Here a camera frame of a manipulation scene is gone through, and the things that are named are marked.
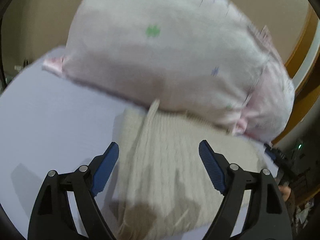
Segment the beige knitted garment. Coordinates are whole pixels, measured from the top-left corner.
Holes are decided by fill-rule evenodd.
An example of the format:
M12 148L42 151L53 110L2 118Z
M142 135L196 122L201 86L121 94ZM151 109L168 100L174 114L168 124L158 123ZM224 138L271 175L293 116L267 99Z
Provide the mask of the beige knitted garment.
M128 108L121 117L117 189L119 239L163 239L214 220L223 195L214 189L199 143L246 171L266 167L263 150L184 114Z

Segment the lavender bed sheet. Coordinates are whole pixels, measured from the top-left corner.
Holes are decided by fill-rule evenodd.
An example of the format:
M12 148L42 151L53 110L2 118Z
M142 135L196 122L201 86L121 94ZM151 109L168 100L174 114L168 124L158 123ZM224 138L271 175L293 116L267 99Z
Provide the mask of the lavender bed sheet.
M18 74L1 94L1 205L27 237L35 199L47 173L73 172L118 142L126 109L114 96L43 69L57 47Z

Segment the pink floral pillow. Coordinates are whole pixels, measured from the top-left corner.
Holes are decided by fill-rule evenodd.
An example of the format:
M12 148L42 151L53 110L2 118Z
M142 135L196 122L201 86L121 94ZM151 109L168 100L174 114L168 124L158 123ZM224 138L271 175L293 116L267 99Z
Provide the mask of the pink floral pillow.
M270 32L230 0L82 0L64 54L43 66L263 142L284 130L295 99Z

